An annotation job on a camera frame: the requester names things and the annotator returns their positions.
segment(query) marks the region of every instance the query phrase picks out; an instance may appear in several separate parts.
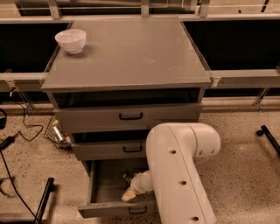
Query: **concrete floor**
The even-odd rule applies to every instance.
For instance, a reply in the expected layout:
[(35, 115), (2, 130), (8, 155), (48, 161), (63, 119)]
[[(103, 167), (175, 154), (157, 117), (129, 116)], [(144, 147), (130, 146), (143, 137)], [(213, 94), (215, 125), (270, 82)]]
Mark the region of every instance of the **concrete floor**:
[[(222, 108), (205, 106), (199, 122), (213, 126), (221, 138), (217, 157), (197, 165), (202, 183), (220, 224), (280, 223), (280, 159), (266, 136), (256, 131), (266, 125), (276, 139), (280, 137), (279, 107), (264, 107), (263, 113), (251, 106)], [(26, 117), (26, 123), (42, 123), (46, 128), (49, 115)], [(25, 128), (23, 117), (9, 116), (0, 138), (15, 135), (21, 130), (32, 137), (38, 128)], [(53, 177), (56, 192), (52, 193), (45, 211), (45, 223), (161, 223), (157, 214), (113, 218), (82, 219), (77, 206), (85, 205), (88, 193), (88, 175), (71, 151), (58, 150), (43, 132), (32, 142), (21, 136), (3, 154), (15, 184), (27, 204), (36, 212), (46, 181)], [(0, 177), (6, 176), (0, 159)], [(28, 213), (14, 193), (11, 182), (5, 181), (0, 194), (0, 214)]]

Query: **metal bracket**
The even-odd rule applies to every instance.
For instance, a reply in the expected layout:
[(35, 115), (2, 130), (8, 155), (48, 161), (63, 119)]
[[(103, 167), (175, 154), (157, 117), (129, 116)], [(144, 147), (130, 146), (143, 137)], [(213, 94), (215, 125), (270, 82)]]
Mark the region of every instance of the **metal bracket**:
[(59, 19), (61, 17), (61, 12), (56, 0), (47, 0), (47, 3), (49, 5), (52, 18)]
[(210, 0), (201, 0), (199, 15), (201, 18), (205, 18), (208, 15)]
[(259, 93), (257, 98), (255, 99), (254, 106), (256, 107), (258, 112), (263, 112), (261, 109), (261, 102), (263, 101), (264, 96), (270, 91), (269, 87), (263, 88), (262, 91)]
[(212, 77), (210, 88), (217, 88), (220, 81), (221, 77)]
[(17, 91), (17, 93), (19, 94), (20, 98), (23, 100), (23, 102), (25, 103), (25, 106), (27, 108), (26, 114), (30, 115), (32, 113), (32, 111), (34, 110), (34, 105), (33, 105), (32, 101), (30, 100), (29, 96), (25, 92), (20, 90), (20, 88), (18, 87), (17, 83), (14, 80), (6, 80), (6, 83), (7, 83), (8, 87), (10, 88), (10, 96), (12, 95), (13, 92)]
[(149, 0), (141, 0), (141, 17), (149, 17)]

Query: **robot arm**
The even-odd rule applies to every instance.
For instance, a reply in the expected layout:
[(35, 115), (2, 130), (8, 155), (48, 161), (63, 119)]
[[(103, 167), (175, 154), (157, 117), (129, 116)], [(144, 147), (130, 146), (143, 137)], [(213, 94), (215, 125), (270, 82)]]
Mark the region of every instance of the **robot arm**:
[(163, 224), (213, 224), (216, 218), (193, 158), (215, 156), (220, 147), (219, 134), (208, 125), (160, 124), (146, 141), (150, 170), (132, 179), (129, 192), (153, 189)]

